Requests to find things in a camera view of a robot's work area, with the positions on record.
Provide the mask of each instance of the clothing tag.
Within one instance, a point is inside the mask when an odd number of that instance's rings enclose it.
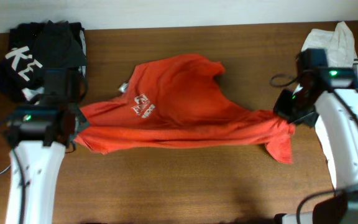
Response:
[[[123,83],[119,88],[118,91],[120,91],[121,93],[125,93],[128,89],[128,83]]]

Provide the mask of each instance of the wooden table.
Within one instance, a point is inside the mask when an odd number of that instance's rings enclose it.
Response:
[[[358,54],[358,22],[348,25]],[[320,22],[89,30],[90,91],[83,105],[117,96],[119,85],[137,64],[199,53],[225,66],[226,74],[218,82],[230,100],[250,110],[271,110],[281,90],[270,87],[269,78],[295,74],[295,55],[310,30],[335,26],[336,22]],[[7,38],[0,34],[0,60]],[[14,107],[0,94],[0,120]],[[314,129],[297,127],[292,146],[293,165],[278,163],[263,146],[139,148],[106,156],[79,147],[63,160],[53,222],[217,223],[239,218],[251,223],[294,213],[303,197],[329,189],[331,181]],[[0,170],[9,163],[8,151],[0,135]],[[0,223],[9,179],[9,174],[0,176]],[[305,210],[313,206],[309,203]]]

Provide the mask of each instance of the green light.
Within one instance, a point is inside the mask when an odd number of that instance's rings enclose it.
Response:
[[[334,70],[329,71],[329,73],[331,74],[331,76],[336,76],[338,74],[338,72]]]

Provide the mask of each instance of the red cloth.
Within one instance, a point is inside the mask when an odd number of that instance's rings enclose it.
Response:
[[[138,65],[126,93],[81,109],[91,126],[76,142],[103,154],[265,143],[274,159],[291,163],[294,125],[226,99],[213,79],[223,73],[219,62],[197,54]]]

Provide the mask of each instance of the white fabric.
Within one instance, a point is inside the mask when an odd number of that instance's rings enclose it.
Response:
[[[353,33],[345,22],[338,23],[334,32],[319,29],[311,30],[302,46],[302,50],[306,50],[307,48],[326,49],[328,66],[330,67],[352,67],[354,61],[357,59],[354,49]],[[318,118],[314,128],[323,148],[324,155],[327,158],[333,186],[336,187],[336,171],[333,154],[321,117]]]

